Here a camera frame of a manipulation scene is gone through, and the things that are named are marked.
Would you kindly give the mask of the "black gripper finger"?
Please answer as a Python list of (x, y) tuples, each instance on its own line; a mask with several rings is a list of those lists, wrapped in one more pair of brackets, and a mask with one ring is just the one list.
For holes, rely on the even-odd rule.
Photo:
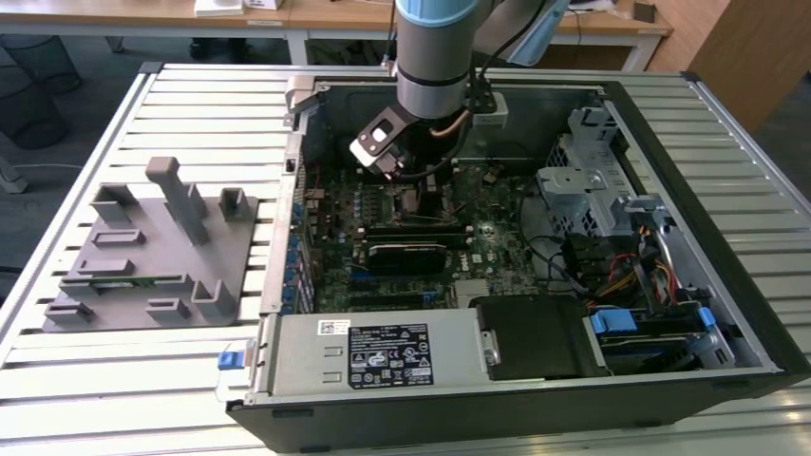
[(444, 190), (434, 180), (420, 180), (417, 183), (417, 212), (437, 214), (442, 210)]

